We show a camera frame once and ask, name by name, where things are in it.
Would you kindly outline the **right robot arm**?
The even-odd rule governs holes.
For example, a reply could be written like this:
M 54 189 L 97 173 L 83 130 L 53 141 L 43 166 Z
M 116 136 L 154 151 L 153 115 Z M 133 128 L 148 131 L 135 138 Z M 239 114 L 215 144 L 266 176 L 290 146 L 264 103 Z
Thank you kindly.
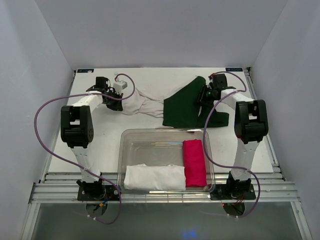
M 251 177 L 251 168 L 256 150 L 269 132 L 266 103 L 262 99 L 252 99 L 244 95 L 247 88 L 236 89 L 229 86 L 226 71 L 212 73 L 209 84 L 204 84 L 197 97 L 202 107 L 211 107 L 209 117 L 220 103 L 234 110 L 234 133 L 237 149 L 234 163 L 229 166 L 225 184 L 218 184 L 211 196 L 219 199 L 256 198 Z

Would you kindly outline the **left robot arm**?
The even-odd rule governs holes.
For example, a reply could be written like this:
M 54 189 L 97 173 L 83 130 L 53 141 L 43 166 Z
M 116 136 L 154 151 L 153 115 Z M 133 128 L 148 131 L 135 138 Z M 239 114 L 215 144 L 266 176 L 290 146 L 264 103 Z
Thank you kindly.
M 94 139 L 92 112 L 100 105 L 106 105 L 113 111 L 122 111 L 121 99 L 127 86 L 125 81 L 116 80 L 111 83 L 108 78 L 98 76 L 95 85 L 86 90 L 87 96 L 72 105 L 63 106 L 60 111 L 61 140 L 71 149 L 77 164 L 83 167 L 80 169 L 81 179 L 77 184 L 83 194 L 95 200 L 106 195 L 106 187 L 98 178 L 101 171 L 89 158 L 90 143 Z

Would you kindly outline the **white and green t-shirt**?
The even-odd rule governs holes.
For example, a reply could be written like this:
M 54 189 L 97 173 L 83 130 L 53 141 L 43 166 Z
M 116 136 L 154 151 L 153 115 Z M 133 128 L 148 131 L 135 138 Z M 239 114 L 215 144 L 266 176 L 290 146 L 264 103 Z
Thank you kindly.
M 197 98 L 206 80 L 197 76 L 187 85 L 179 86 L 173 94 L 158 100 L 148 92 L 138 89 L 133 96 L 122 101 L 123 113 L 126 115 L 147 114 L 162 118 L 162 124 L 173 128 L 203 128 L 211 111 L 210 106 L 200 106 Z

